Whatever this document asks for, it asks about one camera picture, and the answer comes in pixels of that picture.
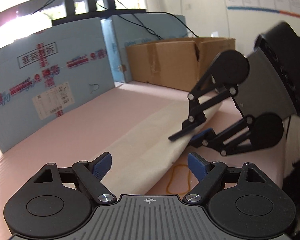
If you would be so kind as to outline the black power adapter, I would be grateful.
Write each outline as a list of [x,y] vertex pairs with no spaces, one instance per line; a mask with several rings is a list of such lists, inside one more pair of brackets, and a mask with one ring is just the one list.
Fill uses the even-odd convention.
[[86,0],[85,7],[87,12],[95,12],[97,11],[96,0]]
[[74,0],[65,0],[64,7],[65,7],[65,12],[67,17],[74,16],[76,14]]
[[103,3],[104,3],[104,7],[107,10],[115,10],[116,9],[115,0],[103,0]]

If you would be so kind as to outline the yellow rubber band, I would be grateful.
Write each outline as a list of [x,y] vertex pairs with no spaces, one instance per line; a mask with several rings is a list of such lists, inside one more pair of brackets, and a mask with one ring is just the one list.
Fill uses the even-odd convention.
[[172,167],[171,175],[166,186],[166,193],[185,195],[191,189],[191,172],[185,164]]

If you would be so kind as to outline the white fabric shopping bag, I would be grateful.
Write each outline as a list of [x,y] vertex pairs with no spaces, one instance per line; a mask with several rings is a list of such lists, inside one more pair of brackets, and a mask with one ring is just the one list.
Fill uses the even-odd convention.
[[203,123],[189,134],[169,141],[178,132],[188,114],[188,104],[176,101],[148,116],[104,151],[112,156],[110,171],[102,184],[116,197],[145,194],[179,159],[190,139]]

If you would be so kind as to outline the large blue foam board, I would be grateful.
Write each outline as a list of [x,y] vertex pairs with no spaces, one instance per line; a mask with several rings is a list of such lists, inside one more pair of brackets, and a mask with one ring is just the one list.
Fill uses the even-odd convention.
[[1,152],[114,86],[99,18],[60,24],[1,48]]

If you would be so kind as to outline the near brown cardboard box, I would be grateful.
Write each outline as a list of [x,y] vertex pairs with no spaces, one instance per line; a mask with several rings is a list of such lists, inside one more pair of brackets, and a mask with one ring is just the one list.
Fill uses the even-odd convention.
[[191,91],[214,58],[234,50],[236,40],[227,37],[173,38],[126,48],[135,81]]

